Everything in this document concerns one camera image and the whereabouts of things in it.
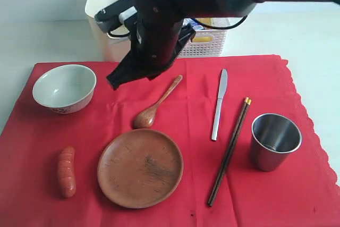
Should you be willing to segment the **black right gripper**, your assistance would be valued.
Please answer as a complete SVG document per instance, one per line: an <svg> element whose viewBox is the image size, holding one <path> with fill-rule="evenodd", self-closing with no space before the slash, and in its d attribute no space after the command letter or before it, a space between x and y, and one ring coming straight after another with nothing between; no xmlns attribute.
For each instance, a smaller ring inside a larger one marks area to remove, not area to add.
<svg viewBox="0 0 340 227"><path fill-rule="evenodd" d="M186 43L196 33L183 17L171 12L137 13L131 28L131 49L106 77L114 90L120 85L143 78L152 80L171 67Z"/></svg>

